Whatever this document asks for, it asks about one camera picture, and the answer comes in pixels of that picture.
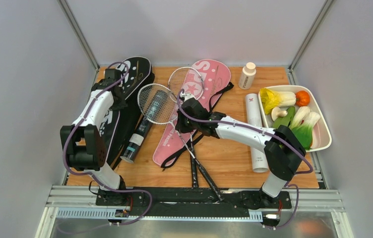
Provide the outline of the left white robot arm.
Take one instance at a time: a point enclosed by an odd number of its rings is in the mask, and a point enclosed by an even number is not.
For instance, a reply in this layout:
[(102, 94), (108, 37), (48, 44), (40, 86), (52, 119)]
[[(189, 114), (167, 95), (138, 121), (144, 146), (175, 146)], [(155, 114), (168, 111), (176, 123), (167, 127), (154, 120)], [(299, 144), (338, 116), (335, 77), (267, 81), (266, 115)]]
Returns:
[(124, 180), (107, 163), (107, 147), (100, 134), (100, 124), (111, 107), (124, 104), (119, 84), (128, 72), (120, 72), (112, 63), (107, 68), (111, 77), (96, 82), (89, 100), (72, 125), (61, 128), (62, 159), (66, 170), (73, 176), (90, 176), (102, 190), (109, 192), (115, 205), (123, 205), (128, 198)]

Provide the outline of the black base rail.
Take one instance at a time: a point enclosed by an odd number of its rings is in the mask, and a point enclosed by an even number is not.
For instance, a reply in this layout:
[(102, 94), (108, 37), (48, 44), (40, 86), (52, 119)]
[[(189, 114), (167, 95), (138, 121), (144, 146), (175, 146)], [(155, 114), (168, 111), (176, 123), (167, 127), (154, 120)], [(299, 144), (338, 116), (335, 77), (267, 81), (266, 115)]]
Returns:
[(259, 190), (210, 188), (134, 187), (123, 193), (103, 189), (94, 192), (97, 206), (116, 207), (116, 217), (124, 218), (248, 218), (267, 209), (275, 214), (292, 207), (290, 195), (282, 191), (276, 198)]

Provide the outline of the green leaf vegetable toy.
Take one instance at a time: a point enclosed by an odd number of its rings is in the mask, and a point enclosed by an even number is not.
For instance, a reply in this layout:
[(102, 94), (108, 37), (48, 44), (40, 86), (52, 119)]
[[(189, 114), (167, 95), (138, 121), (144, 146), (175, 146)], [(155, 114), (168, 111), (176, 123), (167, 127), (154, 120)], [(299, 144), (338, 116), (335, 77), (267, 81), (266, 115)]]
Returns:
[(295, 114), (296, 114), (296, 108), (294, 106), (289, 107), (286, 109), (288, 114), (283, 118), (278, 118), (276, 121), (273, 122), (272, 128), (278, 128), (281, 125), (289, 126), (292, 122)]

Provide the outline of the black racket cover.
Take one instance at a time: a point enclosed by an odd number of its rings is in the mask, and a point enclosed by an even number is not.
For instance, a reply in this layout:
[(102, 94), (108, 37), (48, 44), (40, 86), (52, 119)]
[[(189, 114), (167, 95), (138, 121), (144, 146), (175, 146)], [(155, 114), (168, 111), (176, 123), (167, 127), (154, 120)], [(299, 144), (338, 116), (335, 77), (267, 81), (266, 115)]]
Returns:
[(108, 110), (99, 127), (100, 135), (109, 150), (107, 163), (115, 169), (121, 161), (120, 154), (128, 146), (142, 116), (137, 104), (138, 91), (141, 87), (153, 83), (155, 75), (150, 60), (145, 57), (130, 57), (124, 60), (124, 64), (116, 64), (110, 68), (111, 71), (104, 70), (102, 77), (118, 80), (125, 75), (119, 87), (127, 103), (127, 107), (118, 112)]

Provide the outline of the bok choy toy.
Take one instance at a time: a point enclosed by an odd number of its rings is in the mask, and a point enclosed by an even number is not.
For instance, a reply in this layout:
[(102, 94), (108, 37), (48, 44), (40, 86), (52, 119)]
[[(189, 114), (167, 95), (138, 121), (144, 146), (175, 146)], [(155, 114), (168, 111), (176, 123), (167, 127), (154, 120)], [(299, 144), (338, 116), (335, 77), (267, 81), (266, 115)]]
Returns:
[(295, 137), (306, 150), (309, 150), (312, 145), (312, 131), (320, 118), (320, 114), (310, 112), (300, 120), (298, 125), (290, 127)]

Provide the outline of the white shuttlecock tube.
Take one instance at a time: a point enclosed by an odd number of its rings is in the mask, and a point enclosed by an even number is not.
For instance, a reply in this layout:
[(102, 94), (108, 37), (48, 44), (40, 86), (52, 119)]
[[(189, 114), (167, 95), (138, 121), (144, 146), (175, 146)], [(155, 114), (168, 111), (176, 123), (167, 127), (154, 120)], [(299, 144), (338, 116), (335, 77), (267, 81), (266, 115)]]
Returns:
[[(256, 94), (247, 94), (245, 96), (246, 115), (248, 124), (262, 127), (260, 107)], [(265, 173), (269, 170), (266, 156), (263, 152), (250, 148), (252, 170), (255, 173)]]

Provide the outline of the beige plastic bottle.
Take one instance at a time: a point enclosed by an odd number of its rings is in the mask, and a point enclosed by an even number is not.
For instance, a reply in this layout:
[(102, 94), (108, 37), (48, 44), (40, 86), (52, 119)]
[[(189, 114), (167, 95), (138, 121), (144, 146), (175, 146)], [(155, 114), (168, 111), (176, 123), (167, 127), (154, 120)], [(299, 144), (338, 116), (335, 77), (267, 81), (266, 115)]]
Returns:
[(242, 68), (242, 73), (238, 81), (238, 86), (243, 90), (251, 88), (256, 75), (256, 65), (253, 62), (248, 62)]

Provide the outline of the white racket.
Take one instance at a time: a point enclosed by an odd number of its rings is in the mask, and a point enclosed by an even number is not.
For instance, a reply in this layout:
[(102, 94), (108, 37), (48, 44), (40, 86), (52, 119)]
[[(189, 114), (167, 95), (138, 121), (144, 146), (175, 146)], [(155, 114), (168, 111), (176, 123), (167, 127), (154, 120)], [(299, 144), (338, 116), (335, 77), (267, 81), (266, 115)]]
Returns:
[(192, 187), (199, 188), (198, 173), (200, 172), (210, 189), (215, 193), (218, 201), (223, 201), (224, 198), (219, 188), (196, 157), (192, 134), (189, 132), (187, 138), (184, 138), (176, 129), (176, 122), (178, 121), (178, 113), (176, 112), (177, 99), (173, 92), (161, 84), (147, 84), (139, 90), (137, 103), (144, 117), (151, 123), (159, 125), (169, 124), (173, 133), (182, 142), (182, 147), (189, 152)]
[[(199, 99), (203, 94), (204, 82), (200, 73), (192, 67), (180, 67), (176, 69), (168, 80), (168, 88), (173, 93), (179, 93), (181, 89), (184, 89), (184, 93), (192, 94), (196, 99)], [(194, 159), (195, 151), (192, 145), (193, 135), (190, 133), (189, 138), (189, 152), (190, 152), (190, 167), (191, 167), (191, 179), (192, 188), (198, 188), (198, 174), (197, 165)]]

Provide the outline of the black shuttlecock tube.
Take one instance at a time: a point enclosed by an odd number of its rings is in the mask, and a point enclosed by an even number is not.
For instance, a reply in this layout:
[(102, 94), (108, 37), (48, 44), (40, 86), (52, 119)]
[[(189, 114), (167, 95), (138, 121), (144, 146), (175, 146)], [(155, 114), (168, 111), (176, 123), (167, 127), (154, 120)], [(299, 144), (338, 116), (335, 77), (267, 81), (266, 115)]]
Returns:
[(149, 121), (149, 119), (152, 121), (157, 120), (158, 113), (162, 108), (163, 103), (166, 102), (168, 98), (168, 94), (163, 90), (157, 90), (155, 93), (152, 93), (153, 98), (151, 100), (147, 100), (146, 96), (146, 93), (140, 94), (140, 108), (143, 109), (145, 114), (135, 128), (128, 145), (120, 156), (123, 161), (131, 164), (134, 163), (144, 139), (152, 127), (152, 122)]

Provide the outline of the yellow napa cabbage toy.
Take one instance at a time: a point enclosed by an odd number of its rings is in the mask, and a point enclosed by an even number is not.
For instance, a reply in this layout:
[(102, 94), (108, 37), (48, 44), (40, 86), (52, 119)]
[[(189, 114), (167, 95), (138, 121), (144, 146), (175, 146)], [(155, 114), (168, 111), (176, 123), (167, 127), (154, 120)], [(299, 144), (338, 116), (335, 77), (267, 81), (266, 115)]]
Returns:
[(259, 95), (265, 115), (270, 114), (275, 107), (293, 106), (297, 101), (295, 94), (290, 91), (275, 91), (262, 88)]

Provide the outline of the orange tomato toy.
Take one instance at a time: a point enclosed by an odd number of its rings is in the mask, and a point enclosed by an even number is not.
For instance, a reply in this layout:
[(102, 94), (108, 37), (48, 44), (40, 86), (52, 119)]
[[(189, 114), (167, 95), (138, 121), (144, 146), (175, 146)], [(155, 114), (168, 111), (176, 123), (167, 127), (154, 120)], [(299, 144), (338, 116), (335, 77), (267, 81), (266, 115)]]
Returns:
[(309, 105), (311, 97), (307, 91), (299, 91), (295, 93), (296, 96), (296, 105), (299, 107)]

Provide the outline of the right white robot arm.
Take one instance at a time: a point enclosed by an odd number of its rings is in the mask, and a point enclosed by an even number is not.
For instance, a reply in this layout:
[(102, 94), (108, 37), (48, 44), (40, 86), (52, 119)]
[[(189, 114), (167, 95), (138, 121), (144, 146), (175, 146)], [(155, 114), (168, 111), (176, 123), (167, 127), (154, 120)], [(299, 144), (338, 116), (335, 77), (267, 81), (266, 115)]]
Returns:
[(205, 136), (233, 140), (265, 154), (270, 173), (259, 194), (260, 203), (265, 207), (272, 207), (279, 201), (280, 191), (298, 173), (301, 162), (308, 162), (305, 148), (287, 126), (258, 127), (224, 113), (210, 113), (184, 90), (178, 93), (177, 104), (178, 132), (197, 130)]

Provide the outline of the white plastic tray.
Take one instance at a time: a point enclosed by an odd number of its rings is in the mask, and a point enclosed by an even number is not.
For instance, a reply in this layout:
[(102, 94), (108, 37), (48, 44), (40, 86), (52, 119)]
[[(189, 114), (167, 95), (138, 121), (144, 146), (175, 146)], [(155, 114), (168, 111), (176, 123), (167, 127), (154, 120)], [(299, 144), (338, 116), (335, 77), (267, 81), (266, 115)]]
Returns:
[(274, 91), (278, 91), (278, 92), (290, 91), (290, 92), (296, 93), (299, 91), (306, 91), (310, 96), (310, 103), (308, 107), (313, 112), (320, 114), (320, 119), (315, 124), (314, 129), (312, 130), (312, 139), (313, 139), (312, 146), (307, 151), (308, 152), (320, 151), (320, 150), (324, 150), (328, 148), (331, 145), (332, 138), (331, 138), (328, 125), (324, 119), (323, 113), (314, 95), (308, 88), (304, 86), (300, 86), (300, 85), (275, 85), (275, 86), (268, 86), (267, 88), (274, 90)]

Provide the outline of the mushroom toy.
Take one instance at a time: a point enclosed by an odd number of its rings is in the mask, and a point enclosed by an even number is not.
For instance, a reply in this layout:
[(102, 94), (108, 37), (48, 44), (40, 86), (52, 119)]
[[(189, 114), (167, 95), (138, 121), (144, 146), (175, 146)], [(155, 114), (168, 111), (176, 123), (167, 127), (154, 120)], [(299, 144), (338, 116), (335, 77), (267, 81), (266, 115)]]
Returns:
[(283, 118), (288, 114), (286, 110), (282, 110), (279, 107), (274, 107), (271, 111), (271, 119), (276, 121), (278, 118)]

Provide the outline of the pink racket cover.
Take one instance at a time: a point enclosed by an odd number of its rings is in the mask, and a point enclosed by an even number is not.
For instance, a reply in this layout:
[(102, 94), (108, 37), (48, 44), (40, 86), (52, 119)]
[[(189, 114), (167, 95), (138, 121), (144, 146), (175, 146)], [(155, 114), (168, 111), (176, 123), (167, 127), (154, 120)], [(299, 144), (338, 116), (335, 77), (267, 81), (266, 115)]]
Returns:
[[(212, 59), (199, 60), (192, 65), (192, 68), (200, 73), (204, 82), (203, 94), (197, 100), (207, 110), (213, 109), (222, 96), (221, 90), (230, 90), (233, 88), (233, 84), (230, 83), (230, 70), (223, 63)], [(187, 138), (187, 134), (182, 133), (182, 136)], [(152, 159), (161, 168), (169, 168), (185, 151), (186, 149), (182, 147), (182, 142), (173, 133), (168, 124)]]

